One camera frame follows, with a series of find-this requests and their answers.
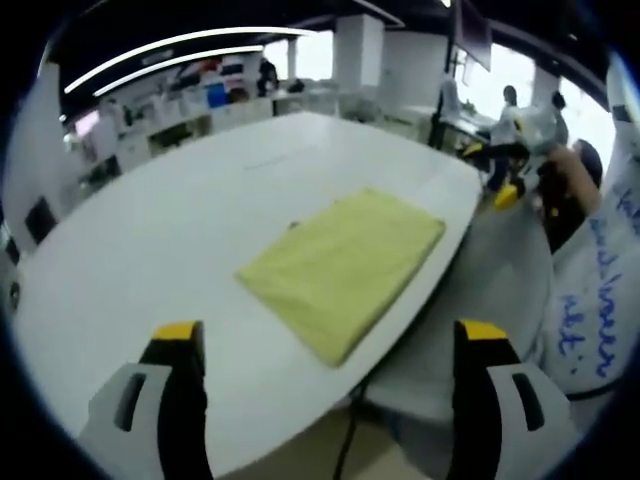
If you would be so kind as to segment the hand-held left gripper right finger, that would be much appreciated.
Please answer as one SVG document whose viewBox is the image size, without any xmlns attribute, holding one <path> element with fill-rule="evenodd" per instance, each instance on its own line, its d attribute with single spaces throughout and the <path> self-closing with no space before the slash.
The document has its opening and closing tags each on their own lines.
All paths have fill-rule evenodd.
<svg viewBox="0 0 640 480">
<path fill-rule="evenodd" d="M 569 400 L 495 325 L 455 323 L 453 375 L 450 479 L 542 479 L 576 445 Z"/>
</svg>

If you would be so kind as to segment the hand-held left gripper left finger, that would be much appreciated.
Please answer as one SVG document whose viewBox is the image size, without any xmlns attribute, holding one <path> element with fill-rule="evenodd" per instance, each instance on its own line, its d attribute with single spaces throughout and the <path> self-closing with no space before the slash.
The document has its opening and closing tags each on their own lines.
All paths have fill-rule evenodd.
<svg viewBox="0 0 640 480">
<path fill-rule="evenodd" d="M 113 479 L 211 479 L 204 325 L 156 329 L 88 406 L 86 453 Z"/>
</svg>

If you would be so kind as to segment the person's right hand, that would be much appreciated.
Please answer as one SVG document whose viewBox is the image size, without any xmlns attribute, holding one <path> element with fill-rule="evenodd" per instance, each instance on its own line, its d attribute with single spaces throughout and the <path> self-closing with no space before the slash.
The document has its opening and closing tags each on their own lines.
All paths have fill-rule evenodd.
<svg viewBox="0 0 640 480">
<path fill-rule="evenodd" d="M 546 163 L 552 165 L 557 173 L 566 180 L 569 180 L 581 165 L 576 152 L 563 145 L 556 145 L 548 152 Z"/>
</svg>

